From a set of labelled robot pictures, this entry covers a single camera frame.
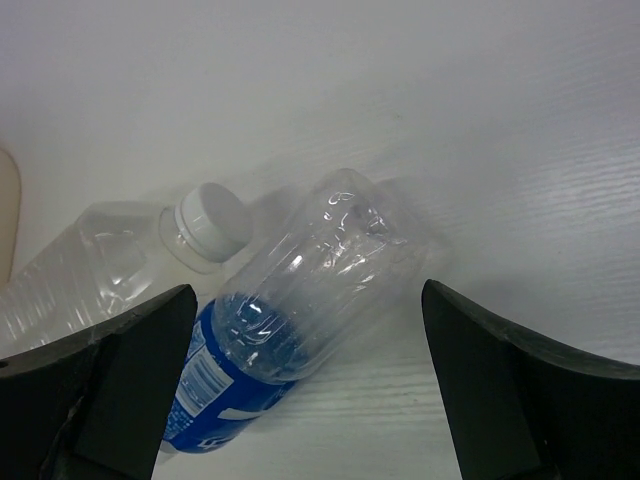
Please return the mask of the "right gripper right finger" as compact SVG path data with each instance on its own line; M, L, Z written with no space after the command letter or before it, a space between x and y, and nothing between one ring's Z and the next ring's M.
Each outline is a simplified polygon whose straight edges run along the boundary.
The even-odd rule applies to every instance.
M463 478L638 478L638 366L553 340L435 280L422 312Z

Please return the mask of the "square clear bottle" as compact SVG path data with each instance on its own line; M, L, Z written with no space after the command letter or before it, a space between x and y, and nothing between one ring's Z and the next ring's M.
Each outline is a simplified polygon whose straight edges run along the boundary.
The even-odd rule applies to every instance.
M247 206L204 183L172 203L91 205L1 291L1 355L38 348L189 285L206 305L252 238Z

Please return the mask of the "blue label bottle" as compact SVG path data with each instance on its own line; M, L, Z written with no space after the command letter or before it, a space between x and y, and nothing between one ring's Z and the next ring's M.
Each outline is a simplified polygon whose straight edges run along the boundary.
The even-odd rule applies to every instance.
M352 169L328 174L198 313L162 450L229 443L369 326L425 253L396 195Z

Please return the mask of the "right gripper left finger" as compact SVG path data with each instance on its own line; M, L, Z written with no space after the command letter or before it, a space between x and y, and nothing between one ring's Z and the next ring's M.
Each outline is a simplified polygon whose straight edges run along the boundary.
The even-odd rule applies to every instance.
M151 478L196 310L181 285L2 359L2 478Z

